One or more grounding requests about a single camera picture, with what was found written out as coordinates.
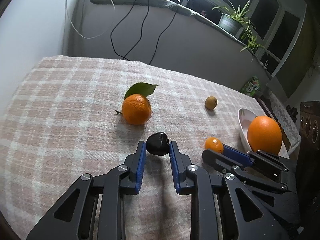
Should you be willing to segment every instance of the black cable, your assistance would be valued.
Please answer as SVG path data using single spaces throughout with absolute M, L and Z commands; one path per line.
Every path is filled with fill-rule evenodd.
M 137 46 L 137 44 L 141 41 L 141 38 L 142 38 L 142 29 L 143 29 L 143 24 L 144 24 L 144 21 L 146 20 L 147 16 L 148 16 L 148 13 L 149 13 L 149 0 L 148 0 L 148 11 L 147 11 L 147 14 L 146 16 L 144 17 L 143 21 L 142 21 L 142 24 L 141 24 L 141 34 L 140 34 L 140 38 L 139 40 L 136 42 L 136 44 L 127 52 L 127 54 L 124 55 L 123 59 L 125 59 L 125 57 L 130 53 L 131 50 L 134 49 L 135 46 Z
M 160 40 L 160 37 L 161 35 L 169 28 L 169 26 L 172 24 L 173 22 L 173 19 L 174 17 L 176 16 L 177 12 L 178 12 L 178 9 L 179 9 L 179 4 L 177 3 L 177 9 L 176 9 L 176 12 L 174 13 L 173 17 L 172 17 L 172 20 L 171 22 L 169 23 L 169 25 L 160 33 L 159 37 L 158 37 L 158 41 L 157 41 L 157 44 L 156 44 L 156 49 L 155 49 L 155 52 L 153 53 L 153 56 L 152 56 L 152 59 L 150 60 L 149 62 L 149 65 L 151 64 L 151 62 L 153 61 L 153 58 L 155 57 L 155 54 L 156 54 L 156 51 L 157 51 L 157 48 L 158 48 L 158 43 L 159 43 L 159 40 Z
M 135 3 L 136 3 L 136 0 L 133 1 L 133 4 L 132 4 L 132 6 L 131 6 L 131 9 L 129 10 L 129 12 L 127 13 L 127 15 L 124 16 L 120 22 L 118 22 L 118 24 L 112 29 L 112 31 L 111 31 L 111 33 L 110 33 L 110 40 L 111 40 L 111 45 L 112 45 L 113 51 L 115 52 L 115 54 L 116 54 L 117 56 L 122 57 L 122 59 L 126 59 L 126 60 L 128 60 L 128 59 L 125 57 L 125 56 L 127 56 L 127 54 L 126 54 L 125 56 L 121 56 L 121 55 L 119 55 L 119 54 L 116 52 L 115 46 L 113 45 L 113 41 L 112 41 L 112 34 L 113 34 L 113 31 L 118 27 L 118 25 L 119 25 L 124 19 L 126 19 L 126 17 L 129 15 L 129 13 L 132 11 Z

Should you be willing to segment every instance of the small orange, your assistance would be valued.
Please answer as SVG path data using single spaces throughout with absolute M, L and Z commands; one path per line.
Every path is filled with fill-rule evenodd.
M 223 144 L 215 137 L 209 137 L 205 140 L 204 149 L 211 149 L 217 153 L 223 153 Z
M 129 124 L 144 124 L 151 116 L 149 100 L 139 94 L 128 96 L 122 103 L 122 115 Z
M 248 128 L 248 143 L 256 152 L 263 150 L 278 155 L 282 145 L 282 133 L 275 120 L 267 116 L 257 116 Z

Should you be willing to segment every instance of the potted plant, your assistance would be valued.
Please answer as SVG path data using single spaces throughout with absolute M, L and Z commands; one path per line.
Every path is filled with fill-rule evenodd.
M 267 52 L 266 48 L 263 45 L 256 42 L 257 37 L 252 34 L 252 31 L 250 28 L 248 28 L 247 31 L 241 36 L 241 39 L 244 39 L 247 41 L 247 46 L 244 46 L 240 50 L 240 52 L 244 51 L 245 49 L 248 49 L 252 53 L 251 61 L 253 61 L 253 54 L 255 54 L 258 48 L 263 48 Z
M 237 10 L 235 9 L 230 0 L 228 0 L 228 2 L 232 7 L 231 10 L 226 6 L 216 6 L 212 8 L 212 10 L 223 8 L 228 12 L 228 14 L 221 12 L 222 15 L 218 25 L 233 36 L 237 34 L 237 32 L 240 30 L 242 26 L 245 27 L 246 33 L 250 27 L 250 19 L 248 17 L 245 17 L 245 14 L 250 11 L 247 10 L 250 4 L 250 0 L 242 9 L 239 6 Z

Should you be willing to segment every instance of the large orange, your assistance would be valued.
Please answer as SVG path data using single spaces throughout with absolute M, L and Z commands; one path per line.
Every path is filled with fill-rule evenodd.
M 149 100 L 139 94 L 128 96 L 122 103 L 122 115 L 129 124 L 144 124 L 151 116 Z
M 282 144 L 280 127 L 270 117 L 257 116 L 249 125 L 248 143 L 254 152 L 263 150 L 278 155 Z

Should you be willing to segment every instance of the pivot bolt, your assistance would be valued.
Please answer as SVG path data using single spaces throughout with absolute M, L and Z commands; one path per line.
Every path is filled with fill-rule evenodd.
M 81 179 L 82 179 L 82 180 L 88 180 L 88 179 L 90 179 L 90 174 L 88 174 L 88 173 L 83 174 L 83 175 L 81 176 Z
M 198 169 L 198 166 L 197 166 L 197 165 L 194 165 L 194 164 L 191 164 L 191 165 L 188 166 L 188 169 L 189 169 L 190 171 L 196 171 L 196 170 Z
M 126 171 L 127 168 L 128 167 L 126 165 L 120 165 L 120 166 L 118 166 L 118 171 Z
M 228 179 L 228 180 L 233 180 L 235 178 L 235 176 L 232 173 L 229 173 L 229 172 L 226 173 L 225 176 L 226 176 L 226 179 Z

